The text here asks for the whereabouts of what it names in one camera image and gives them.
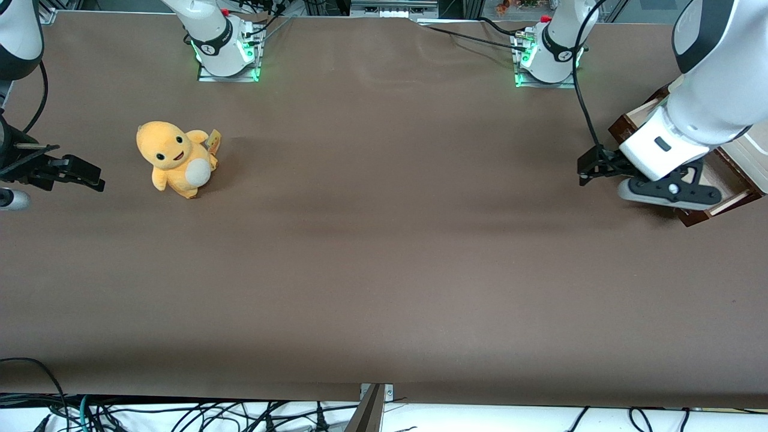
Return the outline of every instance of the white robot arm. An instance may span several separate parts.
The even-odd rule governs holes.
[[[768,118],[768,1],[693,0],[672,45],[682,83],[620,146],[652,181]]]
[[[598,21],[598,14],[588,16],[595,0],[563,1],[554,11],[550,22],[539,22],[533,27],[534,44],[528,60],[520,66],[545,84],[564,81],[571,74],[571,59],[578,55],[589,32]],[[576,42],[579,28],[588,20]]]
[[[624,199],[705,210],[720,191],[698,184],[701,158],[768,119],[768,0],[692,0],[672,46],[681,84],[619,152],[582,156],[579,175],[583,185],[630,174],[619,186]],[[693,181],[685,181],[691,170]]]
[[[37,0],[0,0],[0,80],[24,78],[42,56]]]
[[[235,15],[224,16],[215,0],[162,0],[176,12],[192,38],[200,63],[213,75],[228,77],[254,61],[243,49],[253,27]]]
[[[43,38],[38,20],[38,0],[0,0],[0,80],[24,78],[42,67]],[[31,184],[50,191],[55,182],[76,183],[95,191],[104,190],[101,169],[74,155],[50,156],[58,145],[38,143],[27,132],[38,113],[24,130],[9,125],[0,109],[0,181]],[[21,210],[29,206],[23,191],[0,188],[0,211]]]

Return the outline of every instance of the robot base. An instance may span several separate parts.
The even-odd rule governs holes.
[[[517,32],[516,35],[510,36],[509,41],[512,46],[520,46],[526,49],[525,52],[512,50],[512,61],[515,64],[515,87],[536,87],[536,88],[573,88],[574,79],[572,75],[569,75],[564,81],[560,81],[555,84],[539,81],[531,75],[531,72],[525,70],[520,64],[523,62],[523,58],[531,54],[531,44],[533,41],[526,35],[532,34],[533,27],[526,27],[524,31]]]
[[[200,57],[197,57],[197,62],[200,63],[200,70],[197,73],[197,80],[201,82],[258,82],[261,76],[261,59],[264,56],[264,41],[266,40],[266,30],[264,25],[254,24],[251,22],[243,22],[243,28],[247,33],[255,33],[255,35],[242,40],[243,56],[245,58],[253,58],[243,70],[237,72],[235,75],[228,77],[220,77],[211,74],[205,67],[203,67]]]

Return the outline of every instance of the yellow plush toy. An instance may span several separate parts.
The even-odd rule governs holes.
[[[210,137],[203,131],[181,129],[165,121],[150,121],[139,127],[136,144],[152,169],[152,183],[158,191],[169,184],[179,195],[195,198],[197,188],[206,184],[219,161],[215,154],[221,134],[214,129]]]

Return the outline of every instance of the brown table surface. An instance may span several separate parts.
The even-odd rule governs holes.
[[[449,25],[503,42],[479,23]],[[578,186],[574,92],[405,19],[295,19],[262,81],[198,83],[172,15],[62,13],[32,130],[103,169],[0,215],[0,356],[65,391],[455,403],[765,406],[768,200],[685,228]],[[599,25],[601,137],[677,77],[670,27]],[[26,124],[39,73],[7,119]],[[138,125],[217,128],[197,200],[156,191]],[[3,365],[3,391],[52,391]]]

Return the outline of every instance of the metal frame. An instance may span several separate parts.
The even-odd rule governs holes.
[[[364,384],[361,386],[362,400],[355,409],[352,419],[344,428],[344,432],[380,432],[384,402],[387,397],[393,397],[391,384]]]

